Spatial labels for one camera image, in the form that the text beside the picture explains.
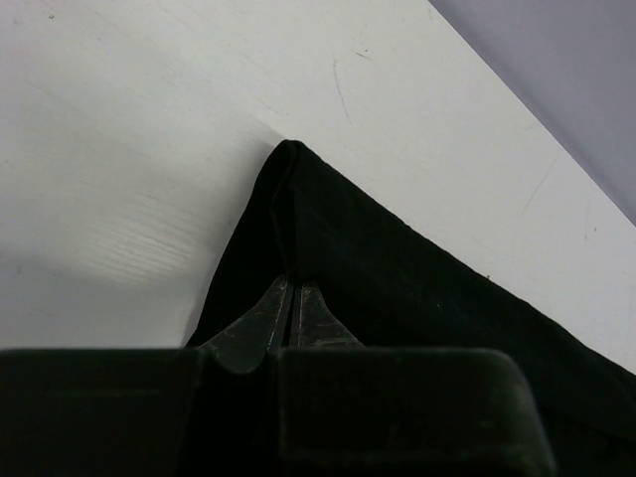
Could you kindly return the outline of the black t-shirt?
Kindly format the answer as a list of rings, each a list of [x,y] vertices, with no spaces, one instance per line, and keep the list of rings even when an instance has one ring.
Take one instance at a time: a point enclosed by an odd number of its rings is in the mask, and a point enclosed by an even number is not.
[[[635,378],[412,230],[303,143],[263,164],[190,344],[251,308],[275,278],[315,281],[372,346],[500,350],[528,378],[562,476],[635,472]]]

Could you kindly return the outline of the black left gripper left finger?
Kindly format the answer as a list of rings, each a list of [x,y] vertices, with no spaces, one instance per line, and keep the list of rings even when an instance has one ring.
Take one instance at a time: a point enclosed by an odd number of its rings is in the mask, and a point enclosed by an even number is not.
[[[277,277],[258,302],[207,342],[215,362],[230,373],[252,373],[281,347],[294,285]]]

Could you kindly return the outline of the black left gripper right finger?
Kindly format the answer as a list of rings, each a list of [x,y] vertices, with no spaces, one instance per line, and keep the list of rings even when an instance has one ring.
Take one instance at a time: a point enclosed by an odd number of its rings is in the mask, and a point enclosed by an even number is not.
[[[328,308],[319,286],[308,282],[294,292],[289,347],[363,347]]]

